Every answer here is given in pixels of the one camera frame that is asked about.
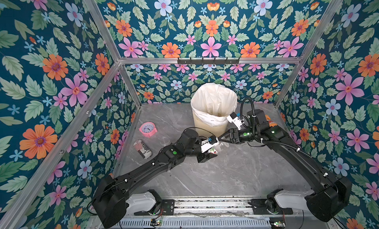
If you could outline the clear jar with white lid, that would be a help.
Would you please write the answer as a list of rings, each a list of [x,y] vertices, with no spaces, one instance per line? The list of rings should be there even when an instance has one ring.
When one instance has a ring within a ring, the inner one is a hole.
[[[220,142],[219,144],[213,146],[209,152],[215,155],[218,155],[220,152],[228,149],[230,147],[229,143],[226,142]]]

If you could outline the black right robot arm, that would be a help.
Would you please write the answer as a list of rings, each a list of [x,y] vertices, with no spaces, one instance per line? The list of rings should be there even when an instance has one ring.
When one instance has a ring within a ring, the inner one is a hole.
[[[282,156],[310,185],[310,191],[277,189],[266,197],[265,208],[272,214],[282,209],[309,211],[315,218],[328,222],[348,204],[352,183],[347,177],[323,169],[310,155],[295,143],[290,134],[280,126],[270,126],[260,109],[248,112],[247,122],[231,113],[227,120],[236,127],[219,139],[230,144],[256,141]]]

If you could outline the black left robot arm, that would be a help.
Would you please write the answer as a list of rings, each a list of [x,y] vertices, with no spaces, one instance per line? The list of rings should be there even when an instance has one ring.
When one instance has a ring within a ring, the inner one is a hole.
[[[216,157],[217,154],[209,150],[218,144],[216,136],[200,137],[195,130],[188,128],[176,142],[163,147],[154,158],[135,170],[115,178],[104,176],[91,201],[104,228],[115,226],[123,218],[131,207],[126,201],[139,187],[178,166],[188,156],[195,156],[199,163]]]

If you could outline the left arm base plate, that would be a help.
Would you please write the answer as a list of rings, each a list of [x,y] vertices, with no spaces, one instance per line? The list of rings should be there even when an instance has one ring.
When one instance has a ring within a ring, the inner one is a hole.
[[[148,211],[139,211],[135,212],[134,216],[172,216],[174,215],[175,209],[175,200],[173,199],[163,199],[162,201],[157,202],[151,209]]]

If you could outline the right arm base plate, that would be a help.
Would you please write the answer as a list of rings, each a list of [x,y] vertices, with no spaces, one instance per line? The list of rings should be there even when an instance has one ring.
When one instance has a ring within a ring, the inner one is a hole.
[[[251,199],[248,204],[252,206],[255,215],[293,215],[294,213],[291,208],[281,208],[276,202],[270,199],[254,198]]]

